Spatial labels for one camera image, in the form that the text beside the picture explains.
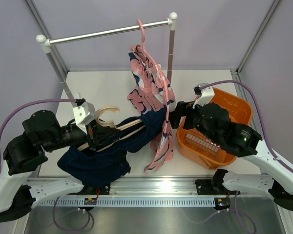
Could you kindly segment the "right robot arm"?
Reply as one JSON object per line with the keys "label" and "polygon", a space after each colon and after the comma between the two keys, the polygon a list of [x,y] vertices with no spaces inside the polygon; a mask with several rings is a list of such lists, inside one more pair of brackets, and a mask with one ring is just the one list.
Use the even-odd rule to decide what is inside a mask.
{"label": "right robot arm", "polygon": [[174,129],[196,129],[220,149],[256,165],[263,175],[242,175],[218,169],[211,187],[218,194],[240,191],[265,196],[278,206],[293,211],[293,165],[268,148],[267,142],[252,127],[231,121],[229,112],[216,103],[203,106],[180,101],[169,115]]}

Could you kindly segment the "beige wooden hanger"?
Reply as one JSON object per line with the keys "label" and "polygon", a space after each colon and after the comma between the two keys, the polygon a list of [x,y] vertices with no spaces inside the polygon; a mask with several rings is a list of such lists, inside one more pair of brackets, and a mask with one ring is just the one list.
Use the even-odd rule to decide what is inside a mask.
{"label": "beige wooden hanger", "polygon": [[[135,125],[138,125],[139,123],[142,123],[142,121],[140,119],[137,119],[137,120],[134,120],[128,124],[125,124],[125,125],[122,125],[120,127],[116,127],[115,123],[113,120],[102,120],[101,119],[101,116],[104,114],[104,113],[107,113],[107,112],[113,112],[113,113],[118,113],[120,111],[120,108],[119,107],[116,107],[116,106],[107,106],[107,107],[104,107],[104,108],[101,108],[99,110],[96,111],[96,121],[99,125],[103,126],[103,127],[110,127],[110,128],[114,128],[114,129],[117,129],[117,130],[121,130],[121,131],[124,131],[126,129],[129,129],[130,127],[133,127]],[[143,130],[145,128],[145,125],[139,127],[138,129],[132,131],[131,133],[127,134],[126,136],[114,141],[113,143],[110,143],[109,145],[106,145],[105,147],[101,148],[101,149],[98,149],[96,150],[96,152],[101,152],[101,151],[104,151],[108,148],[110,148],[113,144],[115,144],[116,142],[120,141],[120,140],[124,140],[124,139],[127,139],[131,136],[133,136],[134,134],[138,133],[139,131]]]}

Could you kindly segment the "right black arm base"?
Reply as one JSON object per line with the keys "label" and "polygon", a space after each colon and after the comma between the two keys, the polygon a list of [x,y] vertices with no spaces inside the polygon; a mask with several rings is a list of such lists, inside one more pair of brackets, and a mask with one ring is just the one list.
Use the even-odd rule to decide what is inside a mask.
{"label": "right black arm base", "polygon": [[217,190],[213,187],[211,179],[197,179],[194,182],[198,195],[227,195],[226,190]]}

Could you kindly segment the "navy blue shorts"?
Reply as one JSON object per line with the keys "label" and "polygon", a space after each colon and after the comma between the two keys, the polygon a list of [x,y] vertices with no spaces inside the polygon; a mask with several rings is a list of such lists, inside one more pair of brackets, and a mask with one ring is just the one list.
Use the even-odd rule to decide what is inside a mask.
{"label": "navy blue shorts", "polygon": [[126,160],[127,153],[138,152],[161,133],[166,112],[167,109],[162,108],[129,117],[117,126],[138,119],[142,122],[113,137],[112,140],[116,142],[112,146],[100,152],[89,149],[79,151],[77,147],[71,146],[58,160],[57,166],[86,186],[105,186],[130,172],[131,167]]}

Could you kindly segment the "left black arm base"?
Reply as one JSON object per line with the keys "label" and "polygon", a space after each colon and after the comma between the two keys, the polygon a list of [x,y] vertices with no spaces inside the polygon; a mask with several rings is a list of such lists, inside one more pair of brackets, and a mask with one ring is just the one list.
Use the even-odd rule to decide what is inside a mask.
{"label": "left black arm base", "polygon": [[83,182],[87,195],[109,195],[111,181],[103,179],[91,179]]}

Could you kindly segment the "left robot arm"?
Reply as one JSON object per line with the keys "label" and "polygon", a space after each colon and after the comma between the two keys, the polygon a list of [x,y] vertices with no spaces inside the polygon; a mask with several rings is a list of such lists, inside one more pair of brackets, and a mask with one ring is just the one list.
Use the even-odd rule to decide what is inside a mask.
{"label": "left robot arm", "polygon": [[119,130],[97,120],[89,122],[85,130],[76,124],[60,126],[55,114],[41,110],[23,123],[22,135],[12,139],[4,152],[0,172],[0,223],[14,221],[31,212],[45,201],[63,195],[89,195],[96,191],[95,182],[88,177],[81,180],[68,177],[39,186],[27,185],[27,179],[52,152],[67,146],[87,143],[91,152],[104,147]]}

